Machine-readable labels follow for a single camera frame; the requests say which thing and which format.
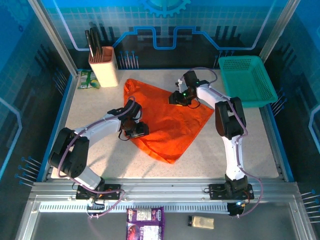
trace speckled tabletop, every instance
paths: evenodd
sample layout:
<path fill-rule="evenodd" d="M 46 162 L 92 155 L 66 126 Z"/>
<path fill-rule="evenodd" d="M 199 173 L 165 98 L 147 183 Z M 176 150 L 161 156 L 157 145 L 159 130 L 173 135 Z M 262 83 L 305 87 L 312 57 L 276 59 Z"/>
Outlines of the speckled tabletop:
<path fill-rule="evenodd" d="M 127 79 L 135 79 L 168 90 L 177 90 L 175 82 L 186 70 L 121 70 L 117 87 L 76 89 L 66 121 L 75 129 L 100 119 L 107 111 L 123 106 Z M 225 92 L 220 71 L 214 88 Z M 196 70 L 200 80 L 214 78 L 207 70 Z M 245 108 L 249 135 L 243 139 L 243 162 L 247 172 L 258 177 L 276 178 L 273 154 L 258 108 Z M 157 161 L 131 141 L 121 141 L 111 134 L 89 149 L 87 165 L 103 178 L 224 178 L 227 162 L 225 147 L 215 128 L 215 114 L 175 164 Z M 56 177 L 56 169 L 51 177 Z"/>

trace purple package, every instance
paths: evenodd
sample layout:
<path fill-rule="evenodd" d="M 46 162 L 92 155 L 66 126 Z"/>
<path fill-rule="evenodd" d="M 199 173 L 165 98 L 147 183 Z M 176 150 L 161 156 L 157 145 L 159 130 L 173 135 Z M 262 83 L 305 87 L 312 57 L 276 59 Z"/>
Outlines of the purple package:
<path fill-rule="evenodd" d="M 126 240 L 164 240 L 163 207 L 136 208 L 126 211 Z"/>

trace gear graphic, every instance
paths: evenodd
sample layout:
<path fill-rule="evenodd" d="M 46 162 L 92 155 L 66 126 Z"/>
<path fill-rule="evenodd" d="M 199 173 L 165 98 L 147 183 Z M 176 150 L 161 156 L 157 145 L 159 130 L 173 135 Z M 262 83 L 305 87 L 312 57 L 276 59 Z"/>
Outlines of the gear graphic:
<path fill-rule="evenodd" d="M 156 17 L 162 15 L 173 17 L 174 14 L 179 14 L 180 10 L 185 10 L 186 5 L 191 3 L 191 0 L 140 0 L 144 9 L 149 10 L 150 14 L 155 14 Z"/>
<path fill-rule="evenodd" d="M 2 0 L 1 5 L 5 7 L 18 24 L 23 24 L 29 17 L 28 0 Z"/>

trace green package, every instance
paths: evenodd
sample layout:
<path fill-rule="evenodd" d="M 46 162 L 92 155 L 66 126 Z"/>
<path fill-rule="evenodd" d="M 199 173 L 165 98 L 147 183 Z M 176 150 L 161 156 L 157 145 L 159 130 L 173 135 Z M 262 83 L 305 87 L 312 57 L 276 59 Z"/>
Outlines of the green package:
<path fill-rule="evenodd" d="M 89 89 L 89 88 L 99 89 L 100 88 L 99 81 L 92 70 L 82 70 L 80 72 L 80 84 L 78 89 Z"/>

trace small package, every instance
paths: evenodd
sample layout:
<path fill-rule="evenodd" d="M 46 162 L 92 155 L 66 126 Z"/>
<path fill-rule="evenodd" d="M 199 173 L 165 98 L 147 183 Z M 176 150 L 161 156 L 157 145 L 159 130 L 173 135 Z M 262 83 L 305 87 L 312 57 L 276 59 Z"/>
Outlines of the small package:
<path fill-rule="evenodd" d="M 164 240 L 164 208 L 136 208 L 126 211 L 126 240 Z"/>
<path fill-rule="evenodd" d="M 80 84 L 78 89 L 100 88 L 100 84 L 95 73 L 91 70 L 82 70 L 80 72 Z"/>
<path fill-rule="evenodd" d="M 201 229 L 215 229 L 215 220 L 204 216 L 189 216 L 188 226 Z"/>

